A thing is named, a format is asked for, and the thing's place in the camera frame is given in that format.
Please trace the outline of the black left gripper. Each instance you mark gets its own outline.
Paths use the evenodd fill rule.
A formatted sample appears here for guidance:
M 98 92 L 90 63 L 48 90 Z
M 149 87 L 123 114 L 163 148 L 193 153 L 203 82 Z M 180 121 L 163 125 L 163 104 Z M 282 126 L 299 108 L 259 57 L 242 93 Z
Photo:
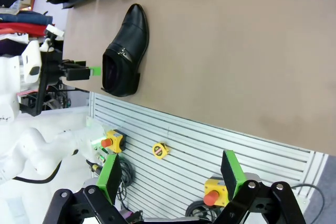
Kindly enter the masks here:
M 41 52 L 41 61 L 40 82 L 58 82 L 61 77 L 68 81 L 89 80 L 102 73 L 100 67 L 87 67 L 86 61 L 63 60 L 59 50 Z

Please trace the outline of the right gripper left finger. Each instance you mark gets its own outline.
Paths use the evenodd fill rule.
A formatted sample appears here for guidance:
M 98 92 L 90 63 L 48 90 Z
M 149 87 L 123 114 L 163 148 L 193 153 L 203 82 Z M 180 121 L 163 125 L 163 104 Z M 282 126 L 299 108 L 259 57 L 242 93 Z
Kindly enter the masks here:
M 123 216 L 114 206 L 121 176 L 119 155 L 108 155 L 96 184 L 76 193 L 69 189 L 54 193 L 43 223 L 83 223 L 92 217 L 98 223 L 123 223 Z

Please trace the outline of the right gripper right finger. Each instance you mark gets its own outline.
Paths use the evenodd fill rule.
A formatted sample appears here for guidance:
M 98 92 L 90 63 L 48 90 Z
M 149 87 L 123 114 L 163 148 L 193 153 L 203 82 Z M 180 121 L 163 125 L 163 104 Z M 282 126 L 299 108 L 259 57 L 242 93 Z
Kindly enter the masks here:
M 232 150 L 223 151 L 220 170 L 229 202 L 214 223 L 244 223 L 250 213 L 261 214 L 266 223 L 306 222 L 287 182 L 275 182 L 268 187 L 247 179 Z

